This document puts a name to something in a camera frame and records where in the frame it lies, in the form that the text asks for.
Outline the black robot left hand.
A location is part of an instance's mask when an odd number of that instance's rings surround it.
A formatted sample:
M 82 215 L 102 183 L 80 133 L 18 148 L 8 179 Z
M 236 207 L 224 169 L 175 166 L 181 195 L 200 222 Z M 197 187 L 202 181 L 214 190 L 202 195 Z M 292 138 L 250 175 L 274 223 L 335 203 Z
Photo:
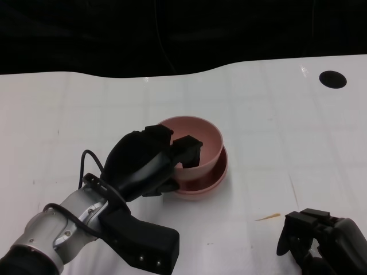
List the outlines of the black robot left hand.
M 179 190 L 175 166 L 197 167 L 203 142 L 190 135 L 172 141 L 173 133 L 158 124 L 122 137 L 107 156 L 101 178 L 126 202 Z

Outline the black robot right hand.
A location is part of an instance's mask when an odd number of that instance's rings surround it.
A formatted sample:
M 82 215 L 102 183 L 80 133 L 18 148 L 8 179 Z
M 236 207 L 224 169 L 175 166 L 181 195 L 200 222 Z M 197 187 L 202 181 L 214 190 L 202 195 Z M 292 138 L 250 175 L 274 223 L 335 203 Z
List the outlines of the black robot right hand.
M 366 238 L 350 218 L 315 209 L 285 216 L 276 254 L 290 252 L 302 274 L 366 274 Z

